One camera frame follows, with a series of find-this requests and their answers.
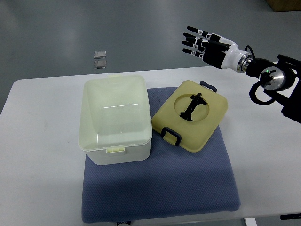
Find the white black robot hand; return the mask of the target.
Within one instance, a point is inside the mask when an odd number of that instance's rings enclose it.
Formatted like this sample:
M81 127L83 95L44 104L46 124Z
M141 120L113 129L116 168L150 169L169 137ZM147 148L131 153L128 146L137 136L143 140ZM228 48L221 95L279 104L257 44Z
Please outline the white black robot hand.
M183 34L185 40L182 44L187 47L182 50L184 53L218 69L229 68L239 73L246 71L245 63L253 58L251 53L240 50L235 42L218 34L191 26L187 30L189 33Z

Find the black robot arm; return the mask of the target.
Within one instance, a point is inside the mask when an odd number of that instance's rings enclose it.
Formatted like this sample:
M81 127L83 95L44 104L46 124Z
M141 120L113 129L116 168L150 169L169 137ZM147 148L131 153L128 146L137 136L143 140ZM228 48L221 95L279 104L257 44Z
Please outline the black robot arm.
M281 113L291 120L301 122L301 62L288 56L279 54L278 62L273 63L263 58L256 58L252 48L247 45L245 50L250 55L242 60L241 68L246 75L259 79L250 91L250 99L258 105L280 103ZM268 101L257 98L259 87L271 97Z

